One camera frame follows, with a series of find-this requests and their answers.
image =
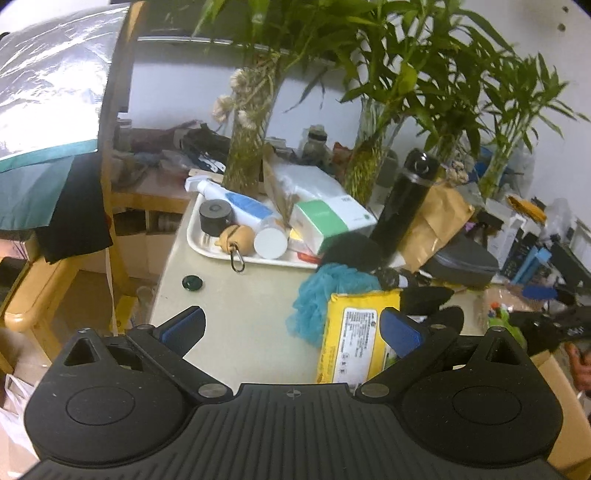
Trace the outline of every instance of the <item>table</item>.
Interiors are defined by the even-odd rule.
[[[193,197],[160,278],[150,323],[158,326],[192,305],[200,306],[206,315],[205,335],[185,360],[234,392],[247,382],[314,383],[319,350],[291,336],[285,326],[310,271],[247,264],[237,274],[229,262],[198,254],[187,243],[194,204]],[[186,275],[201,277],[203,288],[186,291],[181,285]],[[473,297],[458,297],[451,304],[472,312]],[[473,317],[466,315],[463,333],[481,335]]]

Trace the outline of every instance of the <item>black cylindrical container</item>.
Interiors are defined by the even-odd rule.
[[[439,162],[419,149],[412,150],[386,199],[371,239],[386,258],[397,250],[437,175]]]

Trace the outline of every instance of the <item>white bottle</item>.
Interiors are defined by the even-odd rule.
[[[188,192],[199,192],[206,200],[226,200],[232,205],[236,223],[238,225],[249,226],[255,231],[262,220],[275,215],[273,210],[258,200],[231,192],[207,177],[197,176],[187,178],[185,190]]]

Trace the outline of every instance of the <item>red object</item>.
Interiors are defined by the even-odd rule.
[[[313,263],[314,265],[318,265],[320,263],[320,258],[315,257],[314,255],[303,254],[302,252],[297,253],[297,258],[302,260],[302,262]]]

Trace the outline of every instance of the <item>black bottle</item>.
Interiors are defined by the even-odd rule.
[[[418,148],[408,154],[370,237],[382,248],[385,258],[391,257],[398,249],[433,185],[438,168],[437,159]]]

